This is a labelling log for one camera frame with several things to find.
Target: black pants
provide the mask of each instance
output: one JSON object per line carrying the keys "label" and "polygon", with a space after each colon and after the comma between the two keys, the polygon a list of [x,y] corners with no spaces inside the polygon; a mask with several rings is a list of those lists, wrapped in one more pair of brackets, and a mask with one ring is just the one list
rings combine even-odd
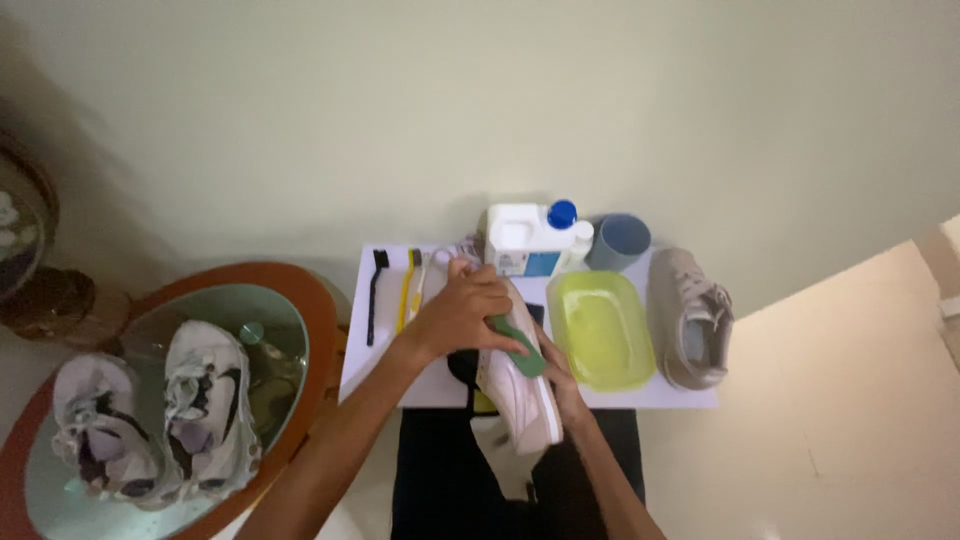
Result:
{"label": "black pants", "polygon": [[[641,501],[643,471],[632,410],[594,410]],[[607,538],[587,472],[569,440],[533,470],[537,502],[507,501],[477,446],[466,409],[406,409],[394,485],[393,540]]]}

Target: plastic jug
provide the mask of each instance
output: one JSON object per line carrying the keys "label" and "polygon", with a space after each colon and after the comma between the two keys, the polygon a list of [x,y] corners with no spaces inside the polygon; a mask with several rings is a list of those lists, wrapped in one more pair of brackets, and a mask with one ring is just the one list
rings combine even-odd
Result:
{"label": "plastic jug", "polygon": [[487,214],[487,264],[499,276],[547,277],[576,243],[577,208],[567,200],[493,205]]}

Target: white sneaker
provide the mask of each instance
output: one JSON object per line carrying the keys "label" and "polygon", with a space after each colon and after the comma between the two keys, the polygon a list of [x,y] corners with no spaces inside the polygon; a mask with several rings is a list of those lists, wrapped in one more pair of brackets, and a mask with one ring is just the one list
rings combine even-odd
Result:
{"label": "white sneaker", "polygon": [[[535,323],[523,297],[509,279],[504,282],[514,302],[514,310],[507,315],[507,320],[522,331],[539,352]],[[517,454],[538,452],[564,439],[564,428],[550,383],[543,376],[524,377],[503,351],[480,351],[477,386],[500,411]]]}
{"label": "white sneaker", "polygon": [[733,311],[727,289],[680,248],[654,253],[647,321],[657,368],[675,387],[703,390],[727,375]]}
{"label": "white sneaker", "polygon": [[256,476],[260,441],[247,389],[250,366],[227,331],[187,321],[170,343],[163,450],[163,491],[177,499],[225,499]]}
{"label": "white sneaker", "polygon": [[64,363],[54,383],[54,453],[79,469],[89,495],[138,503],[156,484],[150,437],[134,418],[135,377],[120,358]]}

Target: yellow toothbrush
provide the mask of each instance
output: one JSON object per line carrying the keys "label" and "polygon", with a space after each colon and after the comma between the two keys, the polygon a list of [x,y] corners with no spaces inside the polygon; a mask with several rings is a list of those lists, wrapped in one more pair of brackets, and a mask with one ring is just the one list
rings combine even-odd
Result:
{"label": "yellow toothbrush", "polygon": [[420,250],[414,250],[414,263],[420,268],[420,280],[417,282],[417,288],[414,289],[414,299],[410,303],[410,317],[413,320],[420,312],[420,304],[423,303],[423,282],[426,281],[426,269],[430,266],[430,256],[421,255]]}
{"label": "yellow toothbrush", "polygon": [[415,259],[420,258],[420,250],[407,250],[407,273],[403,276],[403,288],[400,290],[400,309],[396,315],[396,333],[400,334],[400,331],[403,330],[403,327],[407,323],[407,291],[410,289],[410,278],[414,275]]}

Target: blue cup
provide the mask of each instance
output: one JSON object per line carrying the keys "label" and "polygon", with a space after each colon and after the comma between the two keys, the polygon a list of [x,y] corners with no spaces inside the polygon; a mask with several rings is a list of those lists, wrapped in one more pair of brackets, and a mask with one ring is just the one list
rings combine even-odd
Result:
{"label": "blue cup", "polygon": [[591,270],[622,272],[650,248],[650,230],[629,213],[611,213],[594,225],[593,248],[587,255]]}

